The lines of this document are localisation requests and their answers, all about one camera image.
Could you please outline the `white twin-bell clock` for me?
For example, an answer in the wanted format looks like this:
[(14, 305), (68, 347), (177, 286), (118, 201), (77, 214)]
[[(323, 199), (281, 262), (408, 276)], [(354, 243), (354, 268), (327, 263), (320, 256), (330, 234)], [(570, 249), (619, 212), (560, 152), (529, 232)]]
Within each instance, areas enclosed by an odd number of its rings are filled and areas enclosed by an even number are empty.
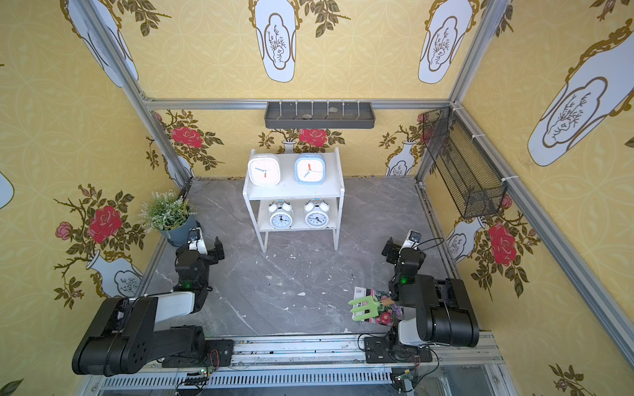
[(289, 229), (293, 223), (293, 210), (289, 201), (275, 200), (269, 207), (270, 224), (274, 229)]
[(314, 229), (323, 229), (330, 222), (330, 205), (323, 199), (305, 203), (305, 223)]

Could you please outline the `white square alarm clock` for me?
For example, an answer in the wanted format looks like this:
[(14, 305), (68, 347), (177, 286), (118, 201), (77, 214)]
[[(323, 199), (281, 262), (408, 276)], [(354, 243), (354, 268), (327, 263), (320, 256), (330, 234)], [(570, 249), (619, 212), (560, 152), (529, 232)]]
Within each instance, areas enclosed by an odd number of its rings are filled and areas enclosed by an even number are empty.
[(275, 154), (254, 154), (248, 162), (248, 175), (254, 186), (277, 186), (281, 181), (280, 162)]

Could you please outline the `blue square alarm clock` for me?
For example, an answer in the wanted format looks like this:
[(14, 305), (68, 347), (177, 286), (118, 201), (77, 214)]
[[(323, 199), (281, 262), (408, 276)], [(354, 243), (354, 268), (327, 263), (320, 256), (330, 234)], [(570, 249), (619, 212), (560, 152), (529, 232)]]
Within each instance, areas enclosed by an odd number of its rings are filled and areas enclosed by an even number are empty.
[(326, 178), (325, 158), (321, 153), (302, 153), (295, 161), (296, 181), (304, 185), (321, 185)]

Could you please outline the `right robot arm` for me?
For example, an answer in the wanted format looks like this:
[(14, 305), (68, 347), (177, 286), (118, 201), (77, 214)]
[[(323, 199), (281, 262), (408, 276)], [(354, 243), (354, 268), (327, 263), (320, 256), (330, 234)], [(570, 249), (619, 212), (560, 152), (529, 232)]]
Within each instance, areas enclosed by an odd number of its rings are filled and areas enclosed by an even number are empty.
[(417, 365), (432, 361), (432, 344), (476, 347), (479, 342), (480, 328), (464, 282), (422, 274), (422, 244), (417, 232), (403, 244), (388, 239), (381, 251), (394, 268), (388, 292), (357, 288), (349, 302), (353, 320), (390, 328), (382, 336), (361, 340), (367, 363)]

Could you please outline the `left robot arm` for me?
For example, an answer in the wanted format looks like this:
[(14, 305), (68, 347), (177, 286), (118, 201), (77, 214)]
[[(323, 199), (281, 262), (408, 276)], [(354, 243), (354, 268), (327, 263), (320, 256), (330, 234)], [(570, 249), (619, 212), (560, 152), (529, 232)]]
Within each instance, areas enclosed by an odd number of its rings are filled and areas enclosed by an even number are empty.
[(201, 228), (189, 231), (176, 252), (178, 283), (172, 291), (105, 300), (72, 359), (77, 375), (132, 375), (152, 361), (164, 368), (227, 367), (234, 351), (229, 339), (206, 340), (202, 327), (158, 330), (157, 323), (199, 312), (212, 288), (209, 272), (224, 260), (223, 243), (206, 247)]

